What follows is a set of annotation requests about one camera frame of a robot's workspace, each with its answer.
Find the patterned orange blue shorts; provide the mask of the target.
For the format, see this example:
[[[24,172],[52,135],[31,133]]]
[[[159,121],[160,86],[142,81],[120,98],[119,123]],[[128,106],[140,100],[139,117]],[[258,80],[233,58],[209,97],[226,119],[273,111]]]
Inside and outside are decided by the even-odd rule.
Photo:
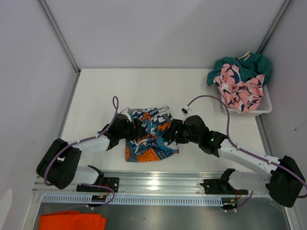
[[[162,137],[173,120],[169,106],[130,110],[131,118],[137,118],[142,123],[144,136],[126,140],[125,160],[127,162],[160,161],[179,153],[176,142]]]

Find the pink patterned shorts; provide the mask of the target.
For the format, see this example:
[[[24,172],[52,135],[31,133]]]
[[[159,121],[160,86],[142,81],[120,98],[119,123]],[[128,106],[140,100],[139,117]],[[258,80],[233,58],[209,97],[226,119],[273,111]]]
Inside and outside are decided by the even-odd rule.
[[[256,110],[264,95],[263,82],[265,76],[260,74],[243,82],[239,67],[224,64],[219,76],[213,82],[218,87],[226,106],[230,109],[249,113]]]

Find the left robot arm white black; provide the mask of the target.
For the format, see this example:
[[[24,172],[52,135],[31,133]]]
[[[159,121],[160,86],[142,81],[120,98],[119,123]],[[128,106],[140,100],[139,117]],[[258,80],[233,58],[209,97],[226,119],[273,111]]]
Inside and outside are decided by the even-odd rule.
[[[36,168],[36,173],[48,186],[62,190],[70,184],[87,185],[98,192],[104,187],[103,173],[94,166],[79,166],[79,161],[95,153],[108,151],[119,141],[134,140],[146,135],[136,118],[117,114],[96,135],[68,143],[54,140]]]

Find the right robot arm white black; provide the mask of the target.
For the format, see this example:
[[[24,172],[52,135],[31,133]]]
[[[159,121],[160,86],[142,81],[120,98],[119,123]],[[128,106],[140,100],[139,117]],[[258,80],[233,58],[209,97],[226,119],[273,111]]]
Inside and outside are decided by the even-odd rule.
[[[174,119],[163,138],[178,144],[195,143],[206,154],[238,163],[251,173],[227,169],[226,177],[219,181],[224,193],[233,190],[250,190],[268,194],[284,207],[293,207],[301,198],[300,192],[306,184],[296,161],[289,157],[276,158],[239,147],[230,137],[209,130],[198,115],[184,121]]]

